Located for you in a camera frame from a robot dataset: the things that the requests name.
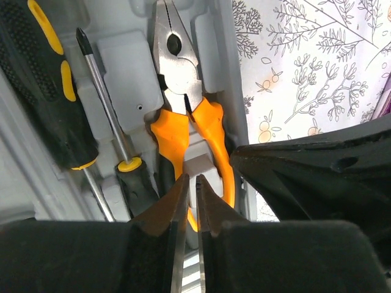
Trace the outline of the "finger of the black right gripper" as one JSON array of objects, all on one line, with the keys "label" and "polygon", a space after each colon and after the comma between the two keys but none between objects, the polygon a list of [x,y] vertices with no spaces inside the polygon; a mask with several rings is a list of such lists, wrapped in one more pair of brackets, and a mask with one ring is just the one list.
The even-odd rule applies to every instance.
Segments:
[{"label": "finger of the black right gripper", "polygon": [[390,261],[390,117],[281,142],[239,146],[233,168],[279,220],[346,220]]}]

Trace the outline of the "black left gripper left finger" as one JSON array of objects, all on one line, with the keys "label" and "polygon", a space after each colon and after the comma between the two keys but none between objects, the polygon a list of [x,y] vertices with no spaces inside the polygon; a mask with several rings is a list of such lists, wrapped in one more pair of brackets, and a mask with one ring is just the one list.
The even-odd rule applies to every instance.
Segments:
[{"label": "black left gripper left finger", "polygon": [[180,292],[189,176],[129,222],[1,227],[2,292]]}]

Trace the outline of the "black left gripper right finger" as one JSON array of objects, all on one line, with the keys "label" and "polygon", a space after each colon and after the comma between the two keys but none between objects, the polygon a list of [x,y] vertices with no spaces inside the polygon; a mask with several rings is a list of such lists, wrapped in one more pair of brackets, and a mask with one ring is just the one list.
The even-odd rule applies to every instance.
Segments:
[{"label": "black left gripper right finger", "polygon": [[344,221],[251,222],[196,179],[203,292],[381,292],[368,238]]}]

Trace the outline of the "large black yellow screwdriver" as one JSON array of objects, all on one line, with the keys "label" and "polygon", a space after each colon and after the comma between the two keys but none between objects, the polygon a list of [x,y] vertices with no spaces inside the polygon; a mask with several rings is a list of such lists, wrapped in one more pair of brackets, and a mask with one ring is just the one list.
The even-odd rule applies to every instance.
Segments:
[{"label": "large black yellow screwdriver", "polygon": [[92,82],[102,103],[111,131],[119,147],[122,160],[115,167],[126,208],[131,217],[135,217],[159,200],[153,188],[145,161],[134,152],[133,143],[127,139],[112,105],[111,97],[98,67],[96,57],[86,33],[76,28],[76,39],[86,60]]}]

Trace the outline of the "grey plastic tool case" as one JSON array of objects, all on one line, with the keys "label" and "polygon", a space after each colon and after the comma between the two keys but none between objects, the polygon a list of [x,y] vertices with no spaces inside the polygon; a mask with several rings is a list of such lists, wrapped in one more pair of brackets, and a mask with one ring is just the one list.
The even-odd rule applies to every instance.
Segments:
[{"label": "grey plastic tool case", "polygon": [[[90,80],[75,31],[87,33],[124,132],[147,164],[158,167],[145,121],[163,105],[153,72],[152,1],[37,1],[64,48],[92,134],[98,144],[90,167],[114,222],[130,214],[115,175],[117,149],[108,119]],[[108,222],[84,172],[60,168],[1,69],[1,227],[20,220]]]}]

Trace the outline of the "orange black pliers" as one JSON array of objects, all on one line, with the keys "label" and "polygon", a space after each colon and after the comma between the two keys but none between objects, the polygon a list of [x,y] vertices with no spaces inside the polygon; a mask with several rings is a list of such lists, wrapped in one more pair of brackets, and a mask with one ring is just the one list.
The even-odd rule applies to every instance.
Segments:
[{"label": "orange black pliers", "polygon": [[233,208],[236,186],[225,147],[224,111],[219,103],[203,96],[199,60],[173,1],[156,2],[153,33],[153,61],[167,102],[150,125],[159,154],[169,161],[178,179],[189,147],[189,125],[193,124],[214,156],[223,183],[222,198]]}]

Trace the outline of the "small black yellow screwdriver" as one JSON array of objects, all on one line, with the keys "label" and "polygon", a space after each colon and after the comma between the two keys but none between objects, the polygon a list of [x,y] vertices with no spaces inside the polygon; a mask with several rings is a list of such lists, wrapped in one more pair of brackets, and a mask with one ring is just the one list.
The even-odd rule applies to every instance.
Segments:
[{"label": "small black yellow screwdriver", "polygon": [[1,69],[56,164],[84,172],[104,219],[114,222],[90,171],[97,141],[64,48],[37,1],[1,1]]}]

